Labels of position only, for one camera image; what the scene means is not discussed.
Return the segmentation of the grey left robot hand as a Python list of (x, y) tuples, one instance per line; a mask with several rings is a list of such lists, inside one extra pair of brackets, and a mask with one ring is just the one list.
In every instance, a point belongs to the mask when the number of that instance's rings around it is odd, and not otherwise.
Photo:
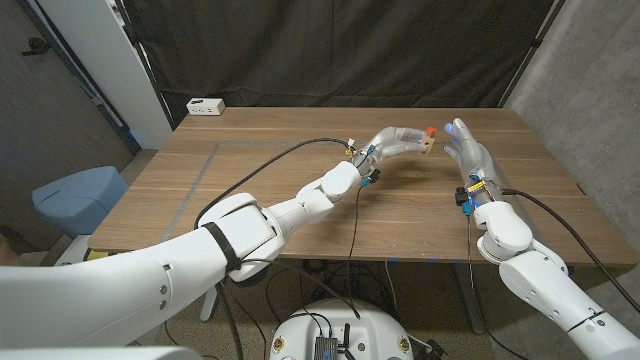
[(425, 130), (386, 127), (356, 151), (353, 164), (362, 177), (369, 176), (387, 158), (406, 152), (428, 154), (434, 142)]

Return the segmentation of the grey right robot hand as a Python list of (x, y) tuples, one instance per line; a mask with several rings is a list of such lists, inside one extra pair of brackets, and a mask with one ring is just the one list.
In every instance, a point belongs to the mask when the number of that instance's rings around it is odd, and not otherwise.
[(470, 193), (476, 208), (493, 201), (502, 201), (502, 190), (487, 148), (479, 143), (461, 118), (447, 123), (445, 131), (453, 137), (444, 150), (457, 163), (464, 187), (469, 189), (484, 182)]

